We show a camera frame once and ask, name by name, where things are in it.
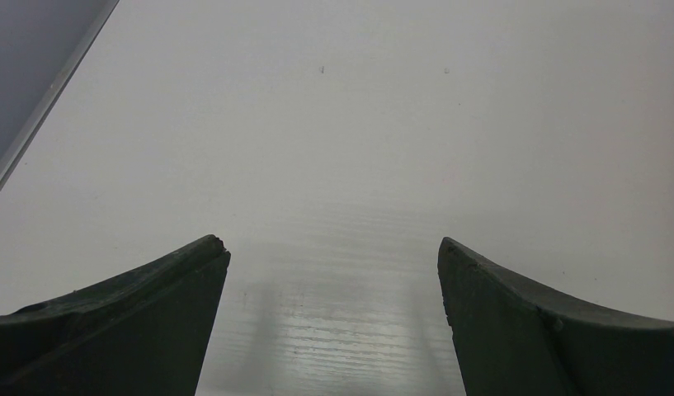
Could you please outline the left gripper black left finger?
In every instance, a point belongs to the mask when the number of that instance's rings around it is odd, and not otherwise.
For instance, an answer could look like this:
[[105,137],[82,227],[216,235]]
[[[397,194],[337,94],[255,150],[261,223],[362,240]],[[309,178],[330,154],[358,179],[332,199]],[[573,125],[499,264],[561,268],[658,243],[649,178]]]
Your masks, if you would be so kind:
[[192,395],[230,253],[206,235],[0,315],[0,395]]

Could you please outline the aluminium left side rail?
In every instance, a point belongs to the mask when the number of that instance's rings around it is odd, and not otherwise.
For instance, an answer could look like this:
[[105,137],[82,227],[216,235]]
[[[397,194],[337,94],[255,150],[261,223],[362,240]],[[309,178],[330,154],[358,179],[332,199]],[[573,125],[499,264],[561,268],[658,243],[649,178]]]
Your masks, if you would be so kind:
[[0,1],[0,192],[115,1]]

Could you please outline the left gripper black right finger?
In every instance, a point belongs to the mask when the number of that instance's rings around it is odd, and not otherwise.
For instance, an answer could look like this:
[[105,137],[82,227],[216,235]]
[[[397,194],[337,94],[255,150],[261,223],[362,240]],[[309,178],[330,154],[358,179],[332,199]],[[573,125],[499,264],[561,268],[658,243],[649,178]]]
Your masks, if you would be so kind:
[[469,395],[674,395],[674,322],[543,285],[443,238],[437,270]]

